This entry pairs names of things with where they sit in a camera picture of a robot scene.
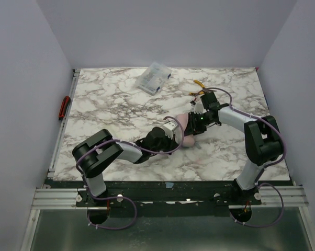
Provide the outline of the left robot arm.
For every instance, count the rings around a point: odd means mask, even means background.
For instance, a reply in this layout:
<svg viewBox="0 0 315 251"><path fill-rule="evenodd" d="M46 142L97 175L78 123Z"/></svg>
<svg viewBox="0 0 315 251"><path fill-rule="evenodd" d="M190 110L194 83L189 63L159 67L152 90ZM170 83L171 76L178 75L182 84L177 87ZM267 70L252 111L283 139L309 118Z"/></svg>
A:
<svg viewBox="0 0 315 251"><path fill-rule="evenodd" d="M171 154L178 148L176 135L172 132L168 137L159 127L154 127L146 137L133 143L116 140L108 130L102 129L77 145L72 155L85 185L94 197L99 197L107 190L103 171L115 160L141 164L152 156Z"/></svg>

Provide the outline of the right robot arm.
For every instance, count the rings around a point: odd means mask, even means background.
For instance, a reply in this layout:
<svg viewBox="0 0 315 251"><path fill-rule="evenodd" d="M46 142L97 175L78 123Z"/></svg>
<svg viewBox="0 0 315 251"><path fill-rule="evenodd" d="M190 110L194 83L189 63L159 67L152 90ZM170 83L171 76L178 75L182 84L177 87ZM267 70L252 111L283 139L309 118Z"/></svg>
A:
<svg viewBox="0 0 315 251"><path fill-rule="evenodd" d="M257 117L237 110L231 103L221 104L213 92L203 94L200 103L192 101L192 105L194 110L185 116L185 141L212 125L227 124L244 133L247 162L234 181L238 192L254 189L264 170L275 165L279 156L285 156L286 147L273 116Z"/></svg>

